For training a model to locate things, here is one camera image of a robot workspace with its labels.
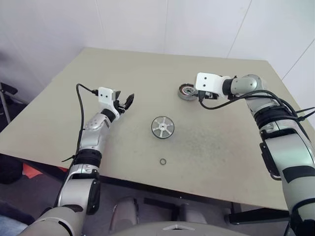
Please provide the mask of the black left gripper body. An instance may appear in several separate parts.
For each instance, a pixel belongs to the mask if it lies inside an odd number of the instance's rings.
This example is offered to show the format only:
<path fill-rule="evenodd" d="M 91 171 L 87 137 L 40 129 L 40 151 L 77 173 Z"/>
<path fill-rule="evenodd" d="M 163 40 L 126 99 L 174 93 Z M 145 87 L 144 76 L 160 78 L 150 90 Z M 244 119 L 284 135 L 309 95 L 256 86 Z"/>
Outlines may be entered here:
<path fill-rule="evenodd" d="M 123 114 L 127 110 L 127 102 L 128 100 L 125 103 L 120 103 L 118 99 L 115 100 L 115 109 L 119 114 Z"/>

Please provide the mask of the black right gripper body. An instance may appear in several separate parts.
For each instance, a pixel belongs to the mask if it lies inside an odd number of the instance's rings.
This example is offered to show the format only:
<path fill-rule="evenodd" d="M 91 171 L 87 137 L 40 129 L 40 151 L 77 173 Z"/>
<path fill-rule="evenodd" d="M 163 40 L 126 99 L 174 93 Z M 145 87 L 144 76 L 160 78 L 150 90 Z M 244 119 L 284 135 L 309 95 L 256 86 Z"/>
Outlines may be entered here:
<path fill-rule="evenodd" d="M 208 92 L 208 91 L 202 91 L 202 100 L 203 99 L 210 99 L 210 100 L 217 100 L 219 97 L 218 94 Z"/>

